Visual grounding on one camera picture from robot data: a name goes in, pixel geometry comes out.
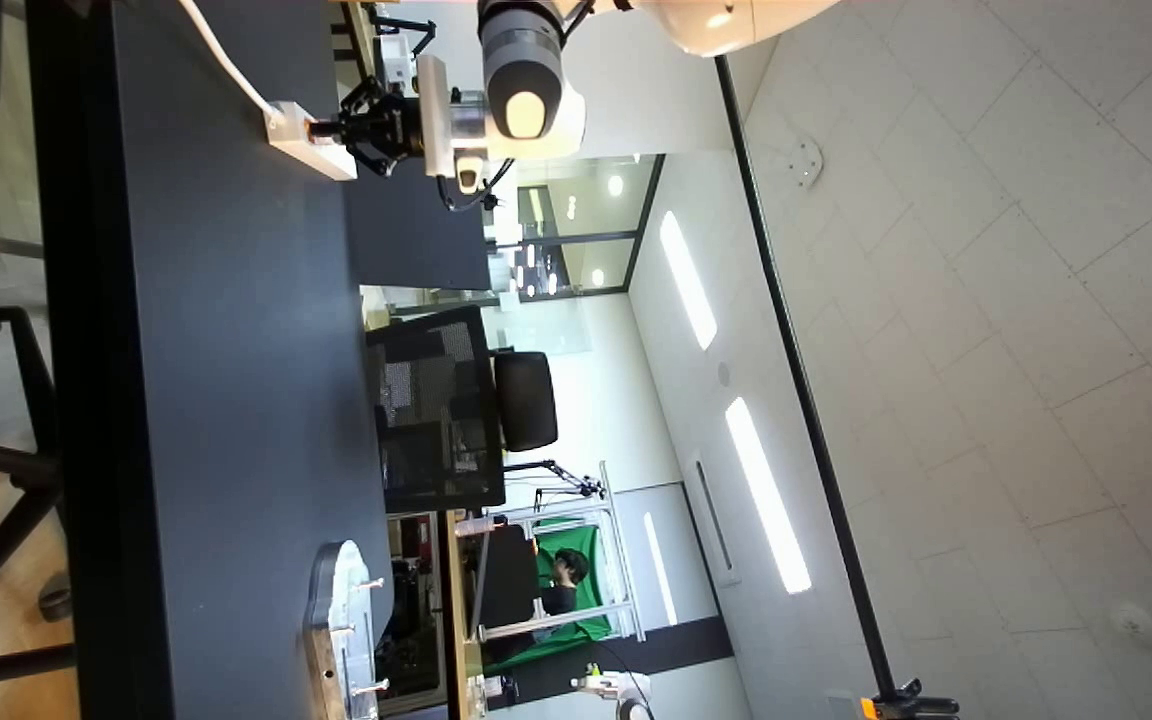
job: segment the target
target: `black chair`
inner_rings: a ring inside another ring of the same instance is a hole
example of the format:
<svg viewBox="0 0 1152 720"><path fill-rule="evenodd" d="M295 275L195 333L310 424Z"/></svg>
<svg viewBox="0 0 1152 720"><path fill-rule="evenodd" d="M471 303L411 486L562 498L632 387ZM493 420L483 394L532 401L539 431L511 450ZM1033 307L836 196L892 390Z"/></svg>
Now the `black chair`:
<svg viewBox="0 0 1152 720"><path fill-rule="evenodd" d="M0 470L19 486L15 508L0 521L0 568L6 568L10 556L28 539L28 531L52 508L61 508L61 458L57 458L57 390L52 390L45 351L32 334L28 313L0 307L0 323L12 327L15 369L19 369L23 403L28 403L28 420L37 434L37 450L0 446ZM61 615L57 598L67 605L67 593L50 587L41 594L41 610L50 620ZM0 657L0 678L57 673L57 669L67 669L74 661L78 661L74 645Z"/></svg>
<svg viewBox="0 0 1152 720"><path fill-rule="evenodd" d="M545 351L493 351L497 408L509 450L532 450L562 440L554 372Z"/></svg>

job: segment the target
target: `computer monitor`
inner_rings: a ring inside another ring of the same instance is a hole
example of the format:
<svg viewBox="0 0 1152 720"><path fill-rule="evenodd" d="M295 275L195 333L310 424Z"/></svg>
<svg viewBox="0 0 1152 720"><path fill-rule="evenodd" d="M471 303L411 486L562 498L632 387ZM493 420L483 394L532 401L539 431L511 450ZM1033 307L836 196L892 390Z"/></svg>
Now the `computer monitor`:
<svg viewBox="0 0 1152 720"><path fill-rule="evenodd" d="M452 307L368 333L387 510L506 502L483 319Z"/></svg>

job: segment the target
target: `fluorescent light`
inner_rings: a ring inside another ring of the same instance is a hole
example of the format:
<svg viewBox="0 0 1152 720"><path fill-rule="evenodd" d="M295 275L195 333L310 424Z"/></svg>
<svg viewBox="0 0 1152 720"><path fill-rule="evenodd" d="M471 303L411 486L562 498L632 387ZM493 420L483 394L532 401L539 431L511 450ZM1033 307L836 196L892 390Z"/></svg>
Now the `fluorescent light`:
<svg viewBox="0 0 1152 720"><path fill-rule="evenodd" d="M698 334L700 349L710 349L712 334L722 333L722 323L712 319L712 307L710 307L700 270L691 263L683 226L679 226L679 219L671 213L664 213L664 219L661 219L661 242L664 242L664 261L670 261L671 282L679 289L691 334Z"/></svg>
<svg viewBox="0 0 1152 720"><path fill-rule="evenodd" d="M813 577L810 577L810 564L806 564L806 548L801 548L801 539L796 539L796 531L789 522L775 476L774 476L770 454L766 454L766 440L753 426L743 394L735 394L727 403L725 420L727 420L727 434L734 434L735 454L740 454L743 484L747 484L753 502L761 510L761 522L766 522L779 582L786 582L789 594L810 593Z"/></svg>
<svg viewBox="0 0 1152 720"><path fill-rule="evenodd" d="M532 189L528 201L532 201L532 219L545 223L545 201L539 201L539 189Z"/></svg>
<svg viewBox="0 0 1152 720"><path fill-rule="evenodd" d="M664 620L679 622L679 605L671 598L671 582L670 582L670 568L664 568L664 553L661 553L661 536L657 536L657 515L644 510L644 531L647 531L647 553L651 553L651 568L657 568L657 587L664 598Z"/></svg>

